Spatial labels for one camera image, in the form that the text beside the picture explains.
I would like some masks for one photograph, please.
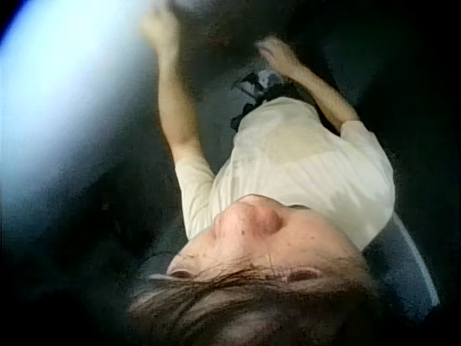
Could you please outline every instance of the hand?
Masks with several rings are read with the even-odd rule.
[[[256,46],[269,65],[283,76],[292,78],[302,66],[289,45],[274,36],[266,37]]]
[[[179,50],[179,21],[171,11],[171,1],[158,1],[141,22],[141,29],[159,56],[169,56]]]

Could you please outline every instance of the nose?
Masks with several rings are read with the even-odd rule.
[[[218,238],[264,238],[282,228],[282,217],[275,208],[240,201],[220,213],[213,228]]]

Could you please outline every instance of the short sleeve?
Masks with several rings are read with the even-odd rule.
[[[367,130],[361,121],[345,122],[341,127],[341,138],[363,153],[382,173],[393,178],[393,168],[374,133]]]
[[[182,213],[188,239],[209,226],[208,201],[215,175],[203,156],[191,155],[175,165],[181,189]]]

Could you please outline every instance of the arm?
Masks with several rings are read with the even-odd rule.
[[[160,9],[149,14],[142,27],[157,52],[160,123],[173,160],[187,154],[202,156],[194,100],[179,68],[178,20],[168,9]]]
[[[301,64],[291,48],[275,37],[258,44],[271,67],[307,89],[328,121],[341,132],[350,120],[359,120],[354,108],[331,86]]]

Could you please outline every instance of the woman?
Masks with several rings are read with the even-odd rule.
[[[131,313],[156,345],[368,345],[379,319],[361,250],[393,212],[393,170],[354,109],[274,37],[258,44],[304,87],[244,114],[215,177],[179,71],[179,23],[143,23],[158,56],[158,106],[182,191],[188,244]]]

